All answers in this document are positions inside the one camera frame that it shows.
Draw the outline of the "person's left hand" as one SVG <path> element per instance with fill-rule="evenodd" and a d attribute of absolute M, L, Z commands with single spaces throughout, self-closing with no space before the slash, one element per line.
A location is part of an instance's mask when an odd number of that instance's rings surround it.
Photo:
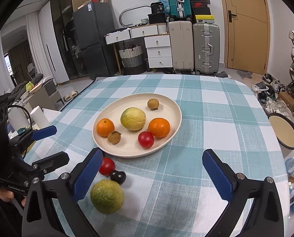
<path fill-rule="evenodd" d="M 15 201 L 14 193 L 7 189 L 0 188 L 0 199 L 3 200 L 4 202 L 14 202 Z"/>

